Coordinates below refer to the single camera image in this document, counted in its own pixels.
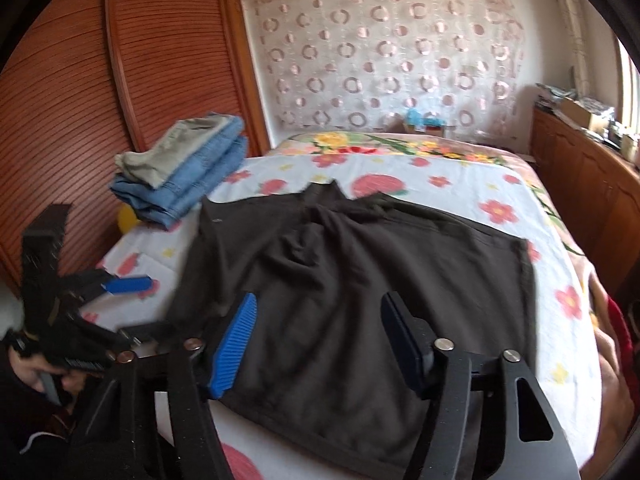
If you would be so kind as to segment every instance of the white floral sheet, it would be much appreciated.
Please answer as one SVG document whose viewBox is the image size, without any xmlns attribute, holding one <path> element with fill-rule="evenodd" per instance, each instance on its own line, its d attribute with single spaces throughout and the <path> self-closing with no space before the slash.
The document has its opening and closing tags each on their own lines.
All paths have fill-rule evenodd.
<svg viewBox="0 0 640 480">
<path fill-rule="evenodd" d="M 518 174 L 494 164 L 429 156 L 273 155 L 247 159 L 209 198 L 231 202 L 299 192 L 310 182 L 333 179 L 349 197 L 382 191 L 529 241 L 536 273 L 535 372 L 582 466 L 596 442 L 602 388 L 588 298 L 558 232 Z M 122 237 L 103 266 L 121 276 L 148 274 L 155 280 L 154 289 L 139 297 L 99 298 L 85 307 L 84 316 L 109 329 L 161 317 L 179 280 L 197 220 L 194 210 L 170 232 L 141 224 Z M 166 403 L 160 399 L 158 406 L 161 432 L 170 433 Z M 229 445 L 229 456 L 252 463 L 251 474 L 237 479 L 356 478 L 302 453 L 219 403 L 212 403 L 212 412 L 222 441 Z"/>
</svg>

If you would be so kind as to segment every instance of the window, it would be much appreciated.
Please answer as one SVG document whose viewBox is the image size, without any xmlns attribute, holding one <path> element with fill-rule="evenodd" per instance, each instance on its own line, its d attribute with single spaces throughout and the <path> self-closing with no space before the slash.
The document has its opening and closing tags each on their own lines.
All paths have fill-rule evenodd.
<svg viewBox="0 0 640 480">
<path fill-rule="evenodd" d="M 620 48 L 620 73 L 622 74 L 622 124 L 640 133 L 640 74 L 622 43 Z"/>
</svg>

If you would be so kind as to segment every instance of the silver bolt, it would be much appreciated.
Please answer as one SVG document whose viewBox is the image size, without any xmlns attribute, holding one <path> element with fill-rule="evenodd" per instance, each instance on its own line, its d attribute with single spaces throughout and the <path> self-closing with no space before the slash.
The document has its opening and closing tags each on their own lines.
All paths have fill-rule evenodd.
<svg viewBox="0 0 640 480">
<path fill-rule="evenodd" d="M 436 339 L 433 345 L 438 350 L 443 350 L 445 352 L 448 352 L 449 350 L 453 350 L 453 347 L 454 347 L 453 341 L 451 339 L 445 339 L 443 337 L 441 337 L 440 339 Z"/>
<path fill-rule="evenodd" d="M 197 337 L 191 337 L 184 342 L 184 347 L 189 351 L 199 350 L 202 347 L 202 341 Z"/>
<path fill-rule="evenodd" d="M 120 352 L 118 354 L 118 358 L 116 359 L 121 365 L 130 363 L 133 359 L 136 358 L 136 354 L 131 350 L 125 350 L 124 352 Z"/>
<path fill-rule="evenodd" d="M 510 363 L 517 363 L 521 359 L 520 354 L 518 354 L 515 350 L 505 350 L 504 352 L 502 352 L 502 356 Z"/>
</svg>

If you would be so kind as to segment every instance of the jar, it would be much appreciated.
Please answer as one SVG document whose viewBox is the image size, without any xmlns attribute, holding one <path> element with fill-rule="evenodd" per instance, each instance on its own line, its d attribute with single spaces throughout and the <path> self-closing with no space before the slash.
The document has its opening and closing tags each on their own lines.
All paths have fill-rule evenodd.
<svg viewBox="0 0 640 480">
<path fill-rule="evenodd" d="M 627 162 L 636 162 L 636 152 L 638 151 L 638 138 L 630 134 L 622 135 L 620 143 L 620 155 Z"/>
</svg>

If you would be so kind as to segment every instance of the person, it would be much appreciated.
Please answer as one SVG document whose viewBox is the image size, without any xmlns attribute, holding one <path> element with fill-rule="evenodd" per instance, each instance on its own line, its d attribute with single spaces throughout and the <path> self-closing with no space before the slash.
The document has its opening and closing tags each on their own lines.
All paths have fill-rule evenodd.
<svg viewBox="0 0 640 480">
<path fill-rule="evenodd" d="M 68 394 L 64 406 L 47 399 L 43 373 L 60 380 Z M 0 344 L 0 477 L 55 478 L 84 411 L 85 393 L 98 382 L 85 372 L 55 367 L 42 354 L 23 357 Z"/>
</svg>

